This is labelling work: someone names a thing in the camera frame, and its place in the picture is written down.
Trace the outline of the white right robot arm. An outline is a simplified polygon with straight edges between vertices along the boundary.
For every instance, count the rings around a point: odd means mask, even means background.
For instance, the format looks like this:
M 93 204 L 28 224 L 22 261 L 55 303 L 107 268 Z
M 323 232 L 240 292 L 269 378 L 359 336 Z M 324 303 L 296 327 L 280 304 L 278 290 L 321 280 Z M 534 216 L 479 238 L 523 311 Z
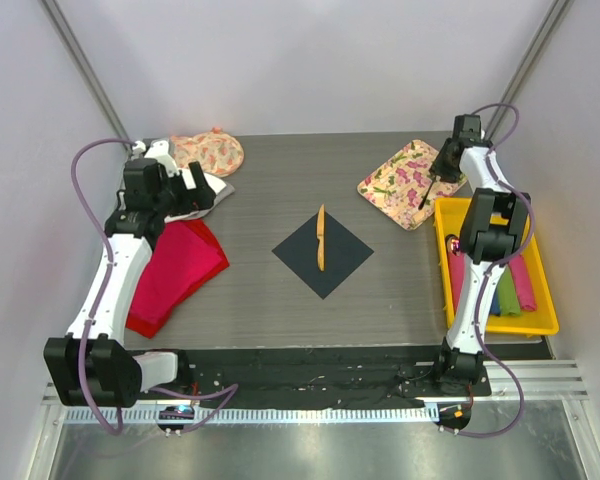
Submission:
M 473 191 L 459 235 L 465 273 L 458 308 L 431 371 L 435 389 L 452 395 L 481 381 L 491 302 L 505 267 L 530 243 L 535 217 L 530 196 L 504 178 L 490 142 L 451 140 L 434 165 L 440 163 L 464 175 Z

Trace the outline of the dark blue paper napkin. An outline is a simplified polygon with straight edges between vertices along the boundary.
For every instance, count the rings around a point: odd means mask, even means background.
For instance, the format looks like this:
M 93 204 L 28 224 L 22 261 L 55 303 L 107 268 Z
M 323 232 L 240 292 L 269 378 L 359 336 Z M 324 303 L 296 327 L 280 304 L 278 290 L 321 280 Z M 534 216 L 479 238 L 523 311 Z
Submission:
M 318 214 L 314 214 L 272 253 L 321 299 L 328 297 L 374 251 L 329 213 L 325 214 L 325 270 L 318 267 Z

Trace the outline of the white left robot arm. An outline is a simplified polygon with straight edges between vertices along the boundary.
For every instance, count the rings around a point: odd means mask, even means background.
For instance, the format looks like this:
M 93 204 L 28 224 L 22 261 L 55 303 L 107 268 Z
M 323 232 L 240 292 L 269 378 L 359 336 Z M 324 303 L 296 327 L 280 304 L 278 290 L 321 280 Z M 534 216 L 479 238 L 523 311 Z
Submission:
M 81 311 L 62 337 L 47 340 L 44 361 L 65 406 L 133 406 L 158 387 L 185 397 L 193 375 L 180 350 L 134 355 L 124 347 L 127 316 L 139 280 L 167 218 L 213 205 L 216 193 L 199 163 L 169 175 L 155 159 L 126 162 L 117 205 L 104 224 L 101 261 Z

